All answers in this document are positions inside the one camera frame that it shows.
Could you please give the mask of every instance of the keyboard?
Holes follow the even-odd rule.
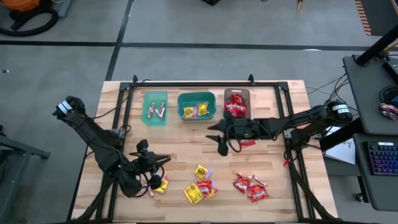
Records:
[[[372,175],[398,176],[398,143],[367,142]]]

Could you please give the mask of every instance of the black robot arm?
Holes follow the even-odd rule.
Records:
[[[157,155],[149,152],[148,142],[142,140],[137,144],[137,152],[132,153],[137,156],[137,159],[128,161],[121,152],[126,130],[102,129],[86,114],[85,106],[79,98],[68,96],[56,107],[53,115],[67,123],[79,134],[93,150],[99,168],[111,179],[118,180],[125,196],[137,197],[136,195],[142,189],[160,187],[162,176],[159,177],[155,173],[159,168],[164,173],[162,165],[171,160],[169,155]],[[140,175],[144,176],[147,181],[145,186],[142,186],[141,181],[136,179]]]
[[[329,126],[342,126],[353,119],[347,105],[340,101],[326,101],[323,105],[316,106],[310,110],[303,111],[284,118],[235,118],[229,111],[224,112],[224,119],[218,124],[210,126],[210,130],[223,132],[223,136],[207,136],[218,142],[218,152],[222,156],[228,154],[228,146],[236,152],[239,150],[232,147],[230,139],[272,139],[276,140],[278,135],[285,130],[290,132],[289,144],[292,149],[302,149],[309,142],[310,137],[324,131]]]

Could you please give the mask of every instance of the red candy bag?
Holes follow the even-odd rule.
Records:
[[[250,180],[245,180],[238,174],[238,179],[234,182],[234,186],[242,193],[246,193],[250,185]]]
[[[258,202],[260,200],[268,198],[266,188],[260,185],[250,186],[249,193],[251,202]]]
[[[256,141],[252,140],[252,139],[244,139],[244,140],[240,140],[239,144],[241,145],[241,147],[248,147],[248,146],[255,145]]]
[[[246,117],[246,111],[248,106],[244,104],[244,99],[239,94],[231,95],[232,102],[226,102],[224,105],[224,110],[231,112],[234,117]]]
[[[198,181],[198,187],[205,198],[207,198],[211,192],[211,184],[211,180]]]

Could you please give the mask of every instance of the butcher block tabletop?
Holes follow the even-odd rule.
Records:
[[[288,82],[294,113],[310,109],[304,82]],[[120,82],[105,82],[96,115],[104,114],[116,106]],[[207,130],[223,117],[224,90],[226,87],[139,87],[134,90],[129,125],[132,129],[126,136],[124,154],[129,160],[135,159],[130,152],[136,152],[136,144],[147,139],[149,150],[156,154],[171,154],[172,160],[164,165],[165,174],[170,179],[164,194],[154,192],[141,198],[127,198],[118,190],[114,210],[114,222],[294,222],[297,214],[290,182],[289,169],[283,167],[285,151],[280,135],[276,141],[257,140],[253,146],[236,153],[229,150],[225,157],[217,153],[217,143],[206,135],[221,134]],[[279,117],[275,90],[273,87],[247,87],[251,93],[251,118]],[[147,126],[141,120],[144,95],[148,91],[167,91],[168,115],[165,126]],[[207,121],[183,121],[177,113],[177,98],[181,93],[210,91],[216,96],[217,110],[213,119]],[[124,116],[123,105],[120,125]],[[104,129],[111,129],[114,112],[95,121]],[[308,147],[303,150],[309,184],[321,204],[330,214],[337,217],[330,183],[319,149]],[[194,174],[197,165],[213,170],[219,192],[212,198],[203,199],[191,205],[183,190],[196,183]],[[256,175],[268,184],[269,198],[252,203],[246,194],[233,185],[236,173]],[[84,161],[78,192],[73,207],[72,218],[79,217],[93,201],[101,186],[103,173],[94,155]],[[103,216],[108,213],[109,192],[106,197]],[[307,205],[300,189],[300,198],[305,217]]]

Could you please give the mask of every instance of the concrete floor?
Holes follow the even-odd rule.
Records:
[[[128,0],[74,1],[69,17],[35,37],[0,40],[115,42]],[[123,42],[370,46],[354,0],[135,0]],[[44,21],[40,16],[27,24]],[[0,26],[11,21],[0,6]],[[80,97],[94,114],[114,47],[0,45],[0,124],[10,138],[52,151],[50,160],[32,159],[13,205],[11,219],[29,223],[65,221],[85,151],[84,142],[51,113],[68,95]],[[320,86],[344,74],[348,51],[171,49],[122,47],[112,80],[305,80]],[[322,90],[333,91],[333,85]],[[348,86],[340,92],[355,106]],[[311,105],[328,95],[313,93]],[[354,177],[330,176],[339,217],[357,222],[394,223],[398,213],[378,212],[356,202]]]

